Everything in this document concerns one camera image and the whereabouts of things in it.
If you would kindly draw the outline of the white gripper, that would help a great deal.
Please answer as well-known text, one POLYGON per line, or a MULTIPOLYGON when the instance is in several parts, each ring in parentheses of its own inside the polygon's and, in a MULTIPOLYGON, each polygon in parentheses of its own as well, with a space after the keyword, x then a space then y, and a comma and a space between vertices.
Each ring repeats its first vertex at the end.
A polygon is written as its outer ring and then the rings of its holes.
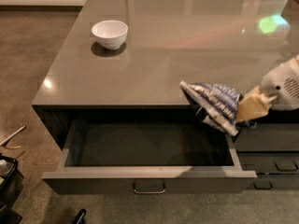
POLYGON ((257 86, 238 104, 236 121, 265 117, 273 110, 290 111, 299 108, 299 55, 268 72, 257 86))

